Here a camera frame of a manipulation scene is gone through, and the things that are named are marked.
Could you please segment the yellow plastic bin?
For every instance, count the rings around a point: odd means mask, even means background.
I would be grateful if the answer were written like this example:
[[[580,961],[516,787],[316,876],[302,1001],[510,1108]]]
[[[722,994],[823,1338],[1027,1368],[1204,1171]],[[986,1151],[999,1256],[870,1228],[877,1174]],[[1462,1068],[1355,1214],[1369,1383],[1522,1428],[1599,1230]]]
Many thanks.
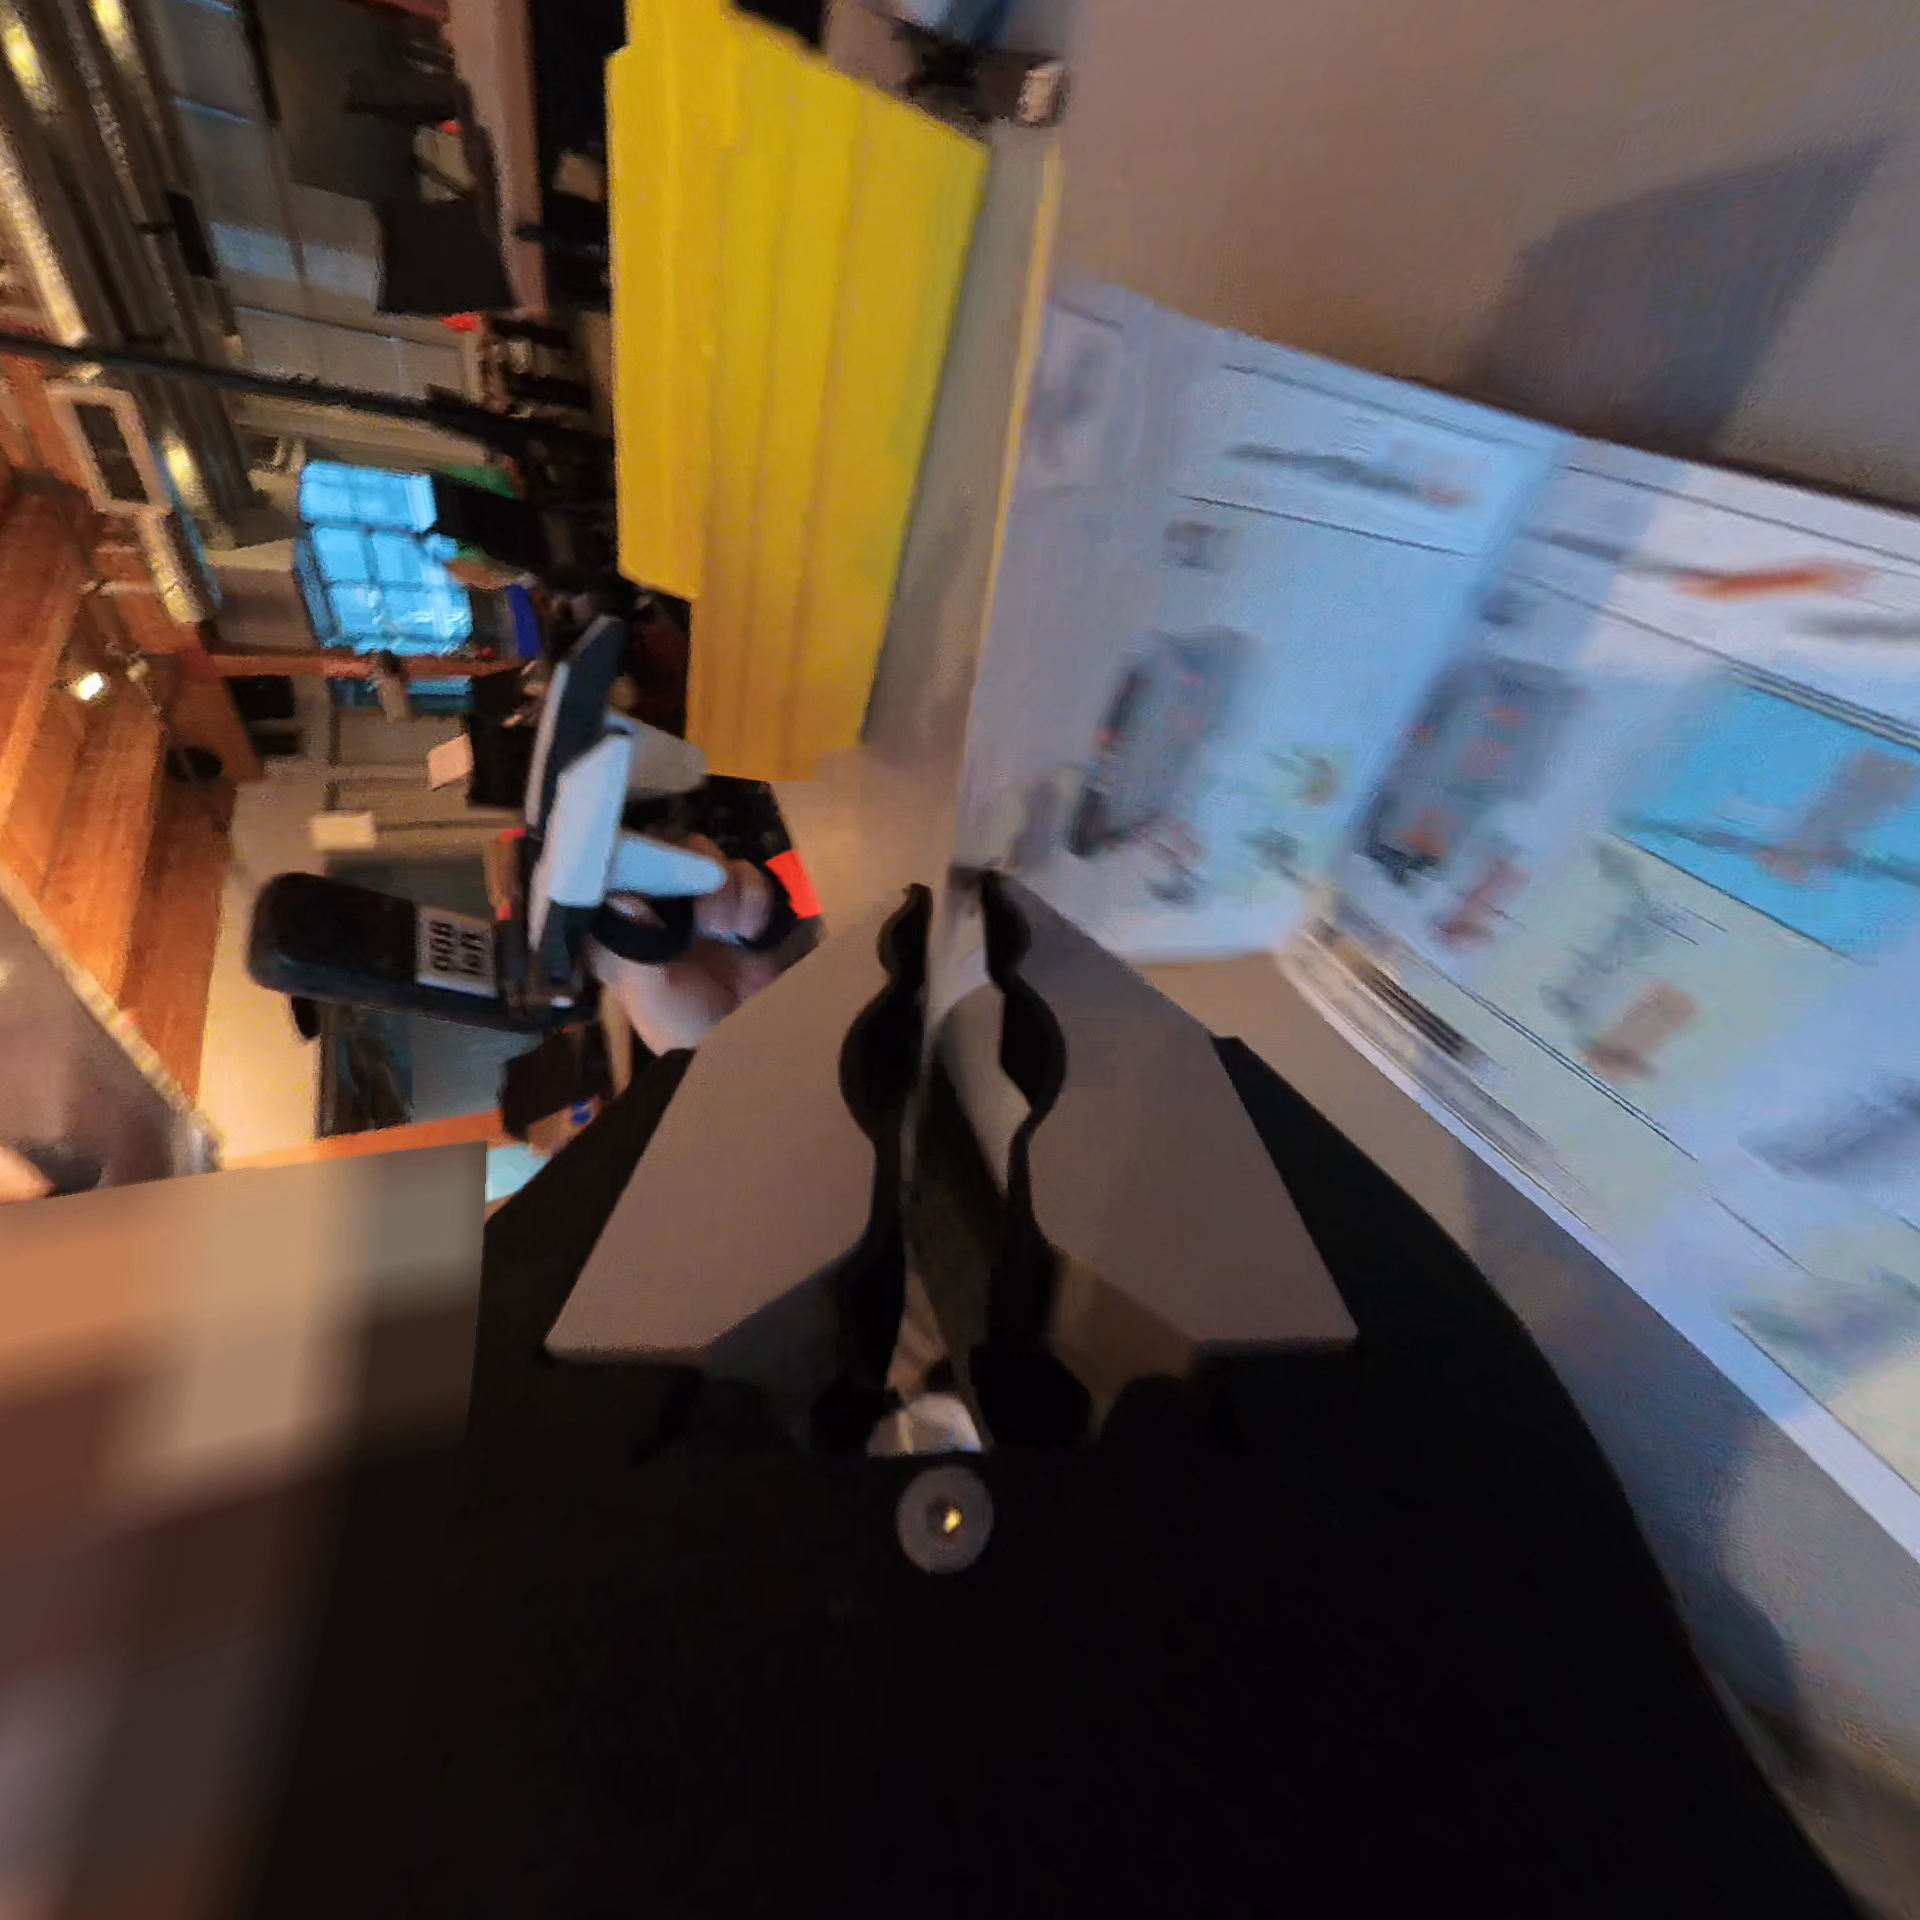
[[[692,616],[685,734],[859,741],[991,146],[732,4],[627,4],[606,77],[617,564]]]

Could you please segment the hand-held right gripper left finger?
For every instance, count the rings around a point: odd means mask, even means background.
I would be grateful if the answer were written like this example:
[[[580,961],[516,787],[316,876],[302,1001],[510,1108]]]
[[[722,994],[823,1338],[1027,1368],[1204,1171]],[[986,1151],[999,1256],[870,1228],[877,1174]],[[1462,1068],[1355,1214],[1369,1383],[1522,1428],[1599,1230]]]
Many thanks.
[[[931,911],[925,885],[901,887],[680,1061],[553,1357],[699,1368],[791,1415],[882,1411]]]

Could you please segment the grey desk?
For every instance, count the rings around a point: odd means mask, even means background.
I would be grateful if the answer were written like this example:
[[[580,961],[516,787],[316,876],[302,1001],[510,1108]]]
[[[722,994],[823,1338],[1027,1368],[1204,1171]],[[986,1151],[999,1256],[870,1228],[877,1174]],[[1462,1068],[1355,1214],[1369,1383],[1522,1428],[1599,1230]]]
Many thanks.
[[[1023,4],[1015,33],[1054,19],[1037,322],[1118,287],[1918,517],[1918,4]],[[1018,444],[1036,358],[982,351],[951,426],[982,403]],[[922,480],[866,846],[799,839],[827,894],[887,856],[931,879],[935,1118],[1003,1201],[1027,1108],[979,879],[1027,883],[961,828],[1018,447],[961,458]],[[1213,1032],[1359,1338],[1144,1377],[1046,1445],[979,1411],[991,1450],[940,1474],[991,1549],[875,1575],[808,1861],[741,1869],[727,1910],[1918,1918],[1918,1486],[1794,1437],[1257,961],[1129,967]]]

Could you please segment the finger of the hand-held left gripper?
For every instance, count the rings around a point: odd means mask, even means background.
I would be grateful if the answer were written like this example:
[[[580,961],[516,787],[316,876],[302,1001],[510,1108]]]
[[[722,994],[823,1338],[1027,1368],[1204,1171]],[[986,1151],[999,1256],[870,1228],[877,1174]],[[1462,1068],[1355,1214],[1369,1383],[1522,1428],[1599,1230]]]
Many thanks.
[[[602,613],[553,667],[523,787],[527,828],[547,828],[557,782],[610,730],[610,689],[627,667],[627,648],[630,623],[621,613]]]
[[[630,739],[602,739],[578,753],[554,785],[535,860],[535,911],[599,907],[610,887],[621,842]]]

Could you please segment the large window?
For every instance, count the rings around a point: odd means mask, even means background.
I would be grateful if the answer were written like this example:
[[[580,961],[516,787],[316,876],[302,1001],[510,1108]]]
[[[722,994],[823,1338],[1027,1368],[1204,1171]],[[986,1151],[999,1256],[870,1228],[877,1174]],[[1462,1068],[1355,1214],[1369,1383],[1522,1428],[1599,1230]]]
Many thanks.
[[[331,652],[451,660],[474,640],[474,598],[446,561],[427,475],[310,462],[297,482],[295,577]]]

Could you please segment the person's left hand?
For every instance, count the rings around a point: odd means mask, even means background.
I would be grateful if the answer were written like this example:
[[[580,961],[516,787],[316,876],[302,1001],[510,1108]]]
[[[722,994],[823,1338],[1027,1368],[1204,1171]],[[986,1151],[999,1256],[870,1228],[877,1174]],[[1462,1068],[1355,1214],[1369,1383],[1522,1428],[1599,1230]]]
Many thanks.
[[[692,898],[685,947],[659,963],[638,963],[604,940],[585,947],[604,995],[650,1054],[699,1044],[746,999],[766,989],[791,967],[784,952],[805,924],[780,869],[735,860],[701,833],[684,835],[684,850],[724,876],[715,891]]]

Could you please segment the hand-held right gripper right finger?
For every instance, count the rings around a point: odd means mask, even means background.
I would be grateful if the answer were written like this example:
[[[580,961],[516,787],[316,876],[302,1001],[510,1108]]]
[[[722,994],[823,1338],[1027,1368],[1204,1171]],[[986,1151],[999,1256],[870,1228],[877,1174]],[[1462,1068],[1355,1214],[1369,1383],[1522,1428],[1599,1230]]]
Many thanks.
[[[999,994],[991,1428],[1101,1428],[1144,1377],[1341,1354],[1359,1330],[1213,1032],[1015,879],[979,879]]]

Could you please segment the white instruction booklet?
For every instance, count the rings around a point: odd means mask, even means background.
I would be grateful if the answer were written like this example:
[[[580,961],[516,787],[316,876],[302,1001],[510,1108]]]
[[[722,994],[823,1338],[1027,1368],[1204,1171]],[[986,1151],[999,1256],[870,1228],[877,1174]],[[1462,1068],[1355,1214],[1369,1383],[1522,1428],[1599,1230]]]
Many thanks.
[[[1043,321],[963,860],[1257,961],[1794,1437],[1918,1486],[1918,520]]]

